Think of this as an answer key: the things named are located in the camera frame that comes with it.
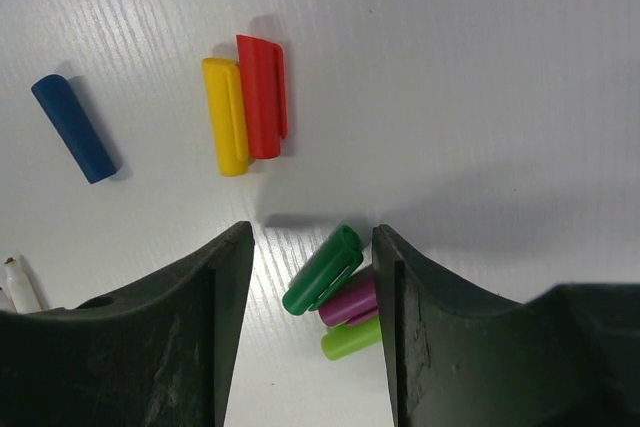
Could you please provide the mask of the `light green pen cap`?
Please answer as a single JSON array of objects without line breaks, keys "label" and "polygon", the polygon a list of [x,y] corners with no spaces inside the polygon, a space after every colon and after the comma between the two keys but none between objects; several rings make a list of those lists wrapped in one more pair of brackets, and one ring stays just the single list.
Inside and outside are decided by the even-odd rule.
[{"label": "light green pen cap", "polygon": [[331,328],[321,339],[325,357],[336,361],[381,341],[379,317],[374,316],[357,325]]}]

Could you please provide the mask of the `dark green pen cap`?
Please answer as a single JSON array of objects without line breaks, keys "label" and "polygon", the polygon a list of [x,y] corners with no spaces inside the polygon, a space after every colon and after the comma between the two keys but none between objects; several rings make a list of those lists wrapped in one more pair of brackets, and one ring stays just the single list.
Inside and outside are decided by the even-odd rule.
[{"label": "dark green pen cap", "polygon": [[292,279],[282,298],[284,309],[294,316],[318,310],[362,264],[363,249],[353,228],[339,226]]}]

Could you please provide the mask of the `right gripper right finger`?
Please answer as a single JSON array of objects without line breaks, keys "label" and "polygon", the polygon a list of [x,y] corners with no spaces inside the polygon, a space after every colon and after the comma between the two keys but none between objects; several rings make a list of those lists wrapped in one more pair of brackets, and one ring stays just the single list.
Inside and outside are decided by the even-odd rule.
[{"label": "right gripper right finger", "polygon": [[372,235],[398,426],[635,426],[639,288],[559,284],[525,303]]}]

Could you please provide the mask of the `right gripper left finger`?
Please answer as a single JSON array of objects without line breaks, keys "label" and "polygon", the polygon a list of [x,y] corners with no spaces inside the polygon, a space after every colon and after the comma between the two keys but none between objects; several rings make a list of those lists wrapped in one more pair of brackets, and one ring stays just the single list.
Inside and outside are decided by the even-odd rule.
[{"label": "right gripper left finger", "polygon": [[220,426],[254,257],[242,221],[73,309],[1,316],[5,426]]}]

